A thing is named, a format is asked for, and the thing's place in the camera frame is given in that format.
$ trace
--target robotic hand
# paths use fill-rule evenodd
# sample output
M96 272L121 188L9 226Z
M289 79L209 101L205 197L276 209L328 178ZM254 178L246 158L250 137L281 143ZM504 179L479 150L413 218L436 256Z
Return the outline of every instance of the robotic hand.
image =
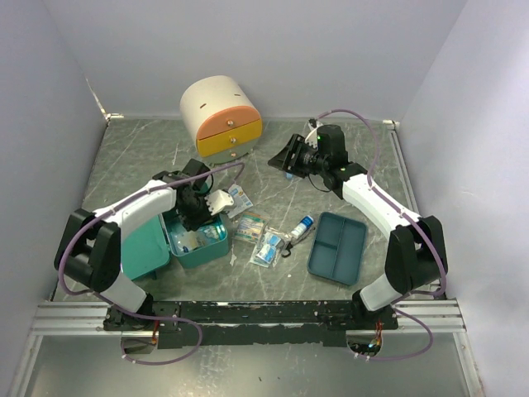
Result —
M369 180L364 167L349 162L340 127L311 122L315 128L307 138L292 135L268 164L300 178L320 175L329 191L357 207L388 239L384 274L353 295L355 315L373 317L405 294L441 277L434 252L408 219L430 240L447 272L441 223L433 216L423 218L405 208Z
M186 230L197 230L225 208L232 206L233 198L228 193L221 190L209 193L211 186L208 191L203 191L207 176L176 188L167 186L208 171L209 168L202 162L190 160L181 172L163 171L155 175L138 190L146 190L149 194L133 200L118 211L113 208L138 192L93 212L84 209L73 212L69 216L55 257L55 268L59 269L66 247L76 233L97 216L111 210L112 215L95 223L75 243L66 259L64 273L130 312L152 314L152 297L122 271L122 242L138 227L160 214L166 221L177 218Z

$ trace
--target teal lid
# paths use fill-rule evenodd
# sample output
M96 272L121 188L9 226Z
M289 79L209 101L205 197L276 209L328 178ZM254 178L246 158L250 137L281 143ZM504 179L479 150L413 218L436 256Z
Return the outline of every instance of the teal lid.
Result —
M159 217L138 227L122 244L122 269L131 280L167 265L169 259Z

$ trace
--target table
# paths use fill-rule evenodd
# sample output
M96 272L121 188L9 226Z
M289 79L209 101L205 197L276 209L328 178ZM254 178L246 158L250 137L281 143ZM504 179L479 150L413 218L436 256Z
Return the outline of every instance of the table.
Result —
M361 122L335 119L346 135L349 158L369 167L374 155L374 141ZM394 132L382 122L373 122L381 145L374 179L397 201L412 206L412 191L406 183L406 171L399 156ZM240 185L255 211L269 217L269 225L290 232L305 215L314 218L324 211L365 222L368 236L360 279L351 287L325 280L307 272L307 260L313 236L295 246L289 258L279 259L274 268L248 263L253 246L231 240L231 251L215 261L195 269L183 269L172 259L157 270L157 280L149 276L136 283L153 294L155 300L280 300L280 299L350 299L358 289L370 284L384 271L387 242L366 216L333 193L316 191L308 179L287 179L284 173L267 166L294 133L308 132L305 120L264 120L263 135L255 149L241 160L245 171ZM189 159L199 156L180 120L112 119L95 161L83 207L94 210L141 188L161 170L181 170ZM222 171L215 178L215 188L228 187L236 171ZM323 187L319 177L314 183ZM234 224L228 230L233 232ZM74 288L80 288L69 282ZM57 300L88 301L91 296L69 297L58 289Z

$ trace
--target robotic arm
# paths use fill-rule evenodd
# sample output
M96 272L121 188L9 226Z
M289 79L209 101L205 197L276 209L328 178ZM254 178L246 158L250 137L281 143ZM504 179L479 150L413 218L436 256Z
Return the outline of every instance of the robotic arm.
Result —
M77 241L66 260L64 273L106 299L133 313L151 314L152 297L126 277L121 268L121 245L138 227L162 214L165 221L177 218L186 230L197 230L222 210L233 205L233 198L226 192L204 192L207 177L176 188L165 187L168 183L208 172L200 161L190 160L179 172L163 171L153 177L138 192L149 194L112 213L104 221L97 222ZM125 202L132 195L105 208L88 212L78 209L66 224L55 268L74 235L97 216Z
M441 276L431 251L411 223L402 216L403 213L431 240L447 272L441 223L435 217L422 218L405 208L375 182L369 186L367 170L348 160L344 133L340 127L319 123L307 138L292 135L288 144L268 164L300 178L320 175L330 191L357 207L388 239L384 274L353 295L353 309L358 315L368 317ZM391 206L374 192L374 188Z

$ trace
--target white wall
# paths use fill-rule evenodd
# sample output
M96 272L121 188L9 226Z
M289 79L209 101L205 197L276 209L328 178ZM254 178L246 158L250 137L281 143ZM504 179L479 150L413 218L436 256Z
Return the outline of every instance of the white wall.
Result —
M470 0L402 122L489 396L529 395L529 2Z
M0 2L0 395L49 297L104 119L40 0Z
M45 0L109 112L176 116L228 74L266 117L404 115L465 0Z

